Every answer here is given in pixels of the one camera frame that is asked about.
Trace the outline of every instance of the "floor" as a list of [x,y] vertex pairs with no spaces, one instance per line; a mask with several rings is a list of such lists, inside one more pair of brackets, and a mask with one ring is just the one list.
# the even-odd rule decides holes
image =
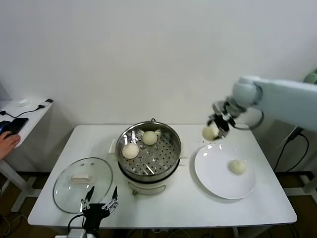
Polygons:
[[[283,187],[302,186],[301,181],[297,176],[282,175],[278,176],[280,183]],[[45,184],[47,177],[38,177],[34,184],[34,188],[42,188]],[[0,183],[3,184],[5,178],[0,175]],[[19,189],[13,184],[5,190],[2,196],[0,196],[0,214],[6,216],[10,214],[11,206],[15,199],[19,195]],[[31,212],[32,207],[35,203],[35,198],[28,198],[21,208],[20,212],[26,216]],[[301,238],[313,238],[317,237],[317,206],[314,201],[308,196],[291,197],[290,201],[296,211],[298,220],[294,223],[296,230]],[[13,214],[8,217],[10,221],[13,221],[18,214]],[[20,226],[17,227],[19,220],[15,222],[11,230],[16,229],[9,238],[54,238],[57,233],[49,228],[33,227],[30,226],[25,219],[22,220]],[[3,236],[3,231],[7,223],[5,220],[0,220],[0,238]],[[215,228],[215,229],[186,229],[186,230],[172,230],[172,231],[161,231],[160,233],[154,233],[151,230],[125,230],[115,231],[114,230],[102,230],[100,232],[101,238],[201,238],[209,237],[209,232],[213,238],[233,238],[233,231],[231,228]],[[274,226],[258,236],[259,238],[292,238],[296,237],[295,231],[292,233],[289,225]]]

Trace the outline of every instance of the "smartphone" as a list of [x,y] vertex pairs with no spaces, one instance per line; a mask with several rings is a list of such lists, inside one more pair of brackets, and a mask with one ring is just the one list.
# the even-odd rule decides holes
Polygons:
[[3,128],[3,131],[11,131],[12,134],[17,134],[19,131],[24,127],[24,125],[27,123],[29,119],[28,118],[16,118],[11,123],[9,123],[7,126]]

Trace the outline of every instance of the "black cable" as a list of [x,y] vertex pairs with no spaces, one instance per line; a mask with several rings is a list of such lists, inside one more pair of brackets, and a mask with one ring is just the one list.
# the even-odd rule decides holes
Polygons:
[[209,233],[203,234],[203,236],[201,238],[213,238],[213,236],[211,235],[211,232],[209,231]]
[[284,152],[284,149],[285,149],[286,145],[287,145],[289,142],[290,142],[290,140],[287,140],[287,141],[285,142],[285,144],[283,145],[283,148],[282,148],[282,150],[281,150],[281,153],[280,153],[279,156],[278,156],[278,159],[277,159],[277,162],[276,162],[276,164],[275,164],[275,167],[274,167],[274,170],[273,170],[273,171],[276,170],[277,165],[278,165],[278,163],[279,163],[279,160],[281,159],[282,154],[283,154],[283,152]]
[[306,151],[305,153],[303,154],[303,156],[301,157],[301,159],[297,162],[296,165],[294,165],[293,167],[291,167],[289,170],[287,170],[286,172],[290,172],[290,170],[292,170],[293,168],[295,168],[296,166],[298,166],[301,161],[304,159],[304,157],[306,156],[307,152],[308,152],[308,149],[309,149],[309,141],[307,139],[307,137],[305,137],[303,134],[299,134],[299,136],[303,137],[305,140],[306,140],[306,143],[307,143],[307,146],[306,146]]
[[233,127],[238,129],[238,130],[253,130],[255,128],[258,128],[262,124],[263,120],[264,120],[264,113],[261,112],[260,120],[257,123],[255,123],[254,125],[249,126],[248,128],[240,128],[240,127],[236,127],[235,125],[233,125]]
[[272,233],[269,231],[269,229],[267,230],[269,237],[273,238]]
[[294,228],[295,232],[296,232],[296,235],[297,235],[297,238],[299,238],[299,233],[298,233],[298,230],[296,229],[295,225],[294,224],[291,224],[291,227]]
[[298,235],[298,232],[297,232],[296,228],[295,228],[295,230],[296,230],[296,235],[295,235],[294,230],[292,229],[292,228],[293,228],[293,227],[292,227],[292,224],[288,225],[288,227],[289,227],[289,229],[290,229],[291,232],[292,232],[293,238],[299,238],[299,235]]
[[145,234],[143,238],[147,237],[147,234],[148,234],[148,230],[145,230]]
[[134,233],[135,233],[135,230],[133,230],[133,232],[127,238],[130,238]]
[[36,109],[34,109],[34,110],[31,110],[31,111],[26,111],[26,112],[23,112],[23,113],[20,113],[19,115],[17,115],[16,117],[15,116],[12,116],[11,114],[9,114],[9,113],[7,113],[7,112],[5,112],[5,114],[7,114],[8,116],[10,116],[10,117],[12,117],[12,118],[18,118],[19,116],[21,116],[21,115],[23,115],[23,114],[25,114],[25,113],[32,113],[32,112],[35,112],[35,111],[37,111],[38,109],[40,109],[39,107],[37,107]]
[[68,233],[70,232],[70,224],[71,224],[71,222],[72,221],[74,221],[76,218],[78,218],[78,217],[82,217],[84,214],[79,214],[79,215],[76,215],[76,216],[74,216],[72,219],[70,219],[70,221],[69,221],[69,223],[68,223],[68,225],[67,225],[67,231],[68,231]]

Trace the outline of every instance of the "finger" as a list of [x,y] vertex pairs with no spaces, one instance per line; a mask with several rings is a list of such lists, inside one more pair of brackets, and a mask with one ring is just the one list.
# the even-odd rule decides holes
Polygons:
[[0,140],[4,140],[4,138],[5,138],[7,135],[10,135],[10,134],[12,134],[11,131],[5,131],[4,133],[2,133],[2,134],[0,135]]
[[11,136],[9,136],[9,137],[7,137],[6,139],[5,139],[5,142],[6,143],[9,143],[9,144],[12,144],[12,143],[14,143],[15,141],[17,141],[17,140],[20,140],[20,136],[19,135],[11,135]]
[[12,142],[10,144],[10,150],[13,149],[19,142],[21,141],[21,138],[18,138],[17,140],[15,140],[14,142]]
[[15,141],[14,143],[8,146],[8,153],[13,150],[13,148],[19,143],[20,141]]

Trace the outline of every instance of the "human hand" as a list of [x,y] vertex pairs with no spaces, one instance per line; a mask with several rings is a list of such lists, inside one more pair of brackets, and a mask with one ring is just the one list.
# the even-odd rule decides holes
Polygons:
[[2,160],[10,151],[20,142],[19,135],[10,135],[11,131],[6,131],[0,135],[0,160]]

